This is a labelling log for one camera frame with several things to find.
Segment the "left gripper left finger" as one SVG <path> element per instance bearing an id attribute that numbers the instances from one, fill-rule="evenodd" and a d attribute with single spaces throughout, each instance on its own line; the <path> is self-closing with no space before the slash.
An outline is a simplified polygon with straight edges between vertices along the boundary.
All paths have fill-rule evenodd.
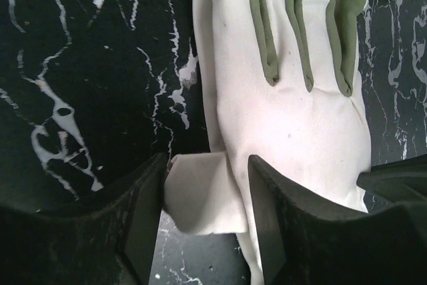
<path id="1" fill-rule="evenodd" d="M 56 210 L 1 206 L 2 284 L 147 284 L 165 154 Z"/>

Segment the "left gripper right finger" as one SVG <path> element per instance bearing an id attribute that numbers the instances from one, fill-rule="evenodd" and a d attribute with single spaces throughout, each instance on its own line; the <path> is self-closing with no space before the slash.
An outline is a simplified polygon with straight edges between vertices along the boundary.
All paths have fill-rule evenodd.
<path id="1" fill-rule="evenodd" d="M 331 202 L 248 161 L 266 284 L 425 284 L 426 201 L 372 213 Z"/>

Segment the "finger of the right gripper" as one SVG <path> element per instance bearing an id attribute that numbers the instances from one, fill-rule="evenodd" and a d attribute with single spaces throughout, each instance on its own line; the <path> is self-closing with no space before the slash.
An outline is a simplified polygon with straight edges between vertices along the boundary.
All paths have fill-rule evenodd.
<path id="1" fill-rule="evenodd" d="M 425 202 L 426 156 L 374 166 L 358 176 L 357 186 L 389 203 Z"/>

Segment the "edge work glove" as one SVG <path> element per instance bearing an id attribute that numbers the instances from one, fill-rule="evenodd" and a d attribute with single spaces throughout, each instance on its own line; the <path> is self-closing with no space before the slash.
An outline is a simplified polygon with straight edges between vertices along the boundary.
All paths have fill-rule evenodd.
<path id="1" fill-rule="evenodd" d="M 252 284 L 263 266 L 248 159 L 365 211 L 371 139 L 358 69 L 368 0 L 193 0 L 209 152 L 175 156 L 165 210 L 187 234 L 235 234 Z"/>

